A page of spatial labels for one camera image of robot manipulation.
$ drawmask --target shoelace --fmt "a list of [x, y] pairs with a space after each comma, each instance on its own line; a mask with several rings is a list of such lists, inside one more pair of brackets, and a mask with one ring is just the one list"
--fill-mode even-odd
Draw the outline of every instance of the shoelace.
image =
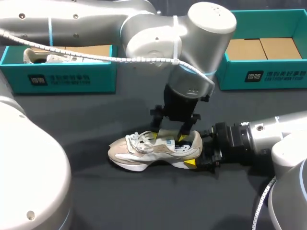
[[147, 152], [152, 151], [153, 144], [150, 143], [149, 139], [145, 136], [146, 134], [149, 134], [149, 133], [150, 131], [146, 131], [141, 134], [136, 132], [134, 134], [127, 135], [126, 142], [127, 142], [128, 148], [132, 147], [136, 151], [141, 152], [141, 153], [147, 153]]

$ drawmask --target shoe sole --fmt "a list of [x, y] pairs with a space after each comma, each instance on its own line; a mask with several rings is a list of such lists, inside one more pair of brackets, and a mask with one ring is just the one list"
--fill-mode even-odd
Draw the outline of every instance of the shoe sole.
[[[112, 160], [110, 158], [111, 161], [114, 162], [114, 164], [124, 168], [124, 169], [127, 169], [129, 171], [135, 171], [135, 172], [142, 172], [144, 171], [149, 165], [151, 165], [153, 162], [149, 162], [147, 164], [137, 164], [137, 165], [133, 165], [133, 164], [123, 164], [123, 163], [119, 163], [119, 162], [116, 162], [114, 160]], [[174, 167], [176, 168], [180, 168], [180, 169], [196, 169], [196, 167], [194, 166], [190, 166], [190, 165], [186, 165], [184, 163], [184, 161], [167, 161], [167, 160], [164, 160], [165, 162], [168, 162], [169, 164], [173, 165]]]

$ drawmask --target brown cardboard box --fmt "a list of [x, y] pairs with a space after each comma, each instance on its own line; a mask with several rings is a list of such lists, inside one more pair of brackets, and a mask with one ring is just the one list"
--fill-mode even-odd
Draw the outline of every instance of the brown cardboard box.
[[[86, 46], [86, 47], [61, 47], [55, 46], [55, 48], [59, 49], [66, 49], [74, 52], [84, 53], [84, 54], [91, 54], [91, 55], [100, 55], [100, 56], [110, 56], [110, 47], [111, 46]], [[36, 52], [46, 52], [45, 50], [38, 49], [38, 48], [31, 48]]]
[[231, 61], [235, 60], [266, 60], [260, 40], [231, 40], [227, 49], [227, 55]]
[[226, 52], [231, 61], [302, 59], [292, 38], [234, 39]]
[[[61, 47], [61, 46], [54, 46], [54, 47], [58, 48], [58, 49], [65, 49], [65, 47]], [[46, 52], [43, 49], [38, 49], [38, 48], [35, 48], [35, 47], [31, 47], [31, 49], [34, 50], [35, 52]]]
[[292, 38], [261, 38], [268, 60], [302, 59]]

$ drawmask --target logo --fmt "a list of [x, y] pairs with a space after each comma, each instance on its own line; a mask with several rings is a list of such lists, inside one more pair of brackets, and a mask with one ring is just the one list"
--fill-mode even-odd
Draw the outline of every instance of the logo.
[[261, 81], [263, 71], [249, 71], [246, 75], [245, 82], [259, 82]]
[[43, 74], [29, 74], [28, 78], [32, 85], [48, 85]]

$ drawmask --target sneaker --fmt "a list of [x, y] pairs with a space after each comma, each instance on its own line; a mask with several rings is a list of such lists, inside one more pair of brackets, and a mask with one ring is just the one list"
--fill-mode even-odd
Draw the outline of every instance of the sneaker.
[[184, 161], [200, 156], [202, 139], [192, 131], [182, 141], [177, 141], [177, 131], [160, 130], [157, 139], [152, 132], [127, 135], [110, 145], [109, 158], [118, 166], [141, 172], [155, 161], [166, 161], [177, 168], [191, 169]]
[[82, 57], [72, 57], [69, 55], [53, 53], [49, 51], [34, 51], [33, 49], [26, 49], [24, 51], [25, 64], [40, 64], [40, 63], [97, 63], [104, 62], [100, 60], [93, 60]]
[[49, 51], [34, 51], [33, 49], [24, 50], [24, 64], [40, 64], [40, 63], [50, 63], [50, 55], [55, 55], [61, 58], [68, 59], [69, 56], [63, 54], [52, 53]]

